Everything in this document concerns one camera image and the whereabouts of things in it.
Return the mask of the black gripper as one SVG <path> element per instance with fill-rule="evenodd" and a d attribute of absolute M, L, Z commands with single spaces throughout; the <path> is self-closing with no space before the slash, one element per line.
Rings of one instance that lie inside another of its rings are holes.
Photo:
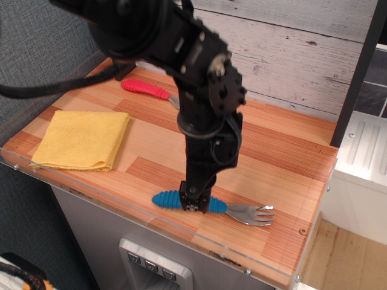
<path fill-rule="evenodd" d="M 180 184 L 180 204 L 184 211 L 206 214 L 216 174 L 238 163 L 243 116 L 233 112 L 214 122 L 207 132 L 196 130 L 181 112 L 177 121 L 186 140 L 186 179 Z M 200 196 L 197 189 L 204 189 Z"/>

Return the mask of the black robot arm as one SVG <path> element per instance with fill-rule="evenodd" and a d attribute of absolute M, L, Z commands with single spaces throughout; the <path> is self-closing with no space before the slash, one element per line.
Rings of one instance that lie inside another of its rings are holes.
<path fill-rule="evenodd" d="M 100 50 L 116 62 L 144 60 L 178 88 L 177 123 L 186 140 L 185 210 L 207 212 L 218 172 L 234 168 L 242 143 L 246 89 L 218 34 L 195 18 L 190 1 L 56 1 L 87 21 Z"/>

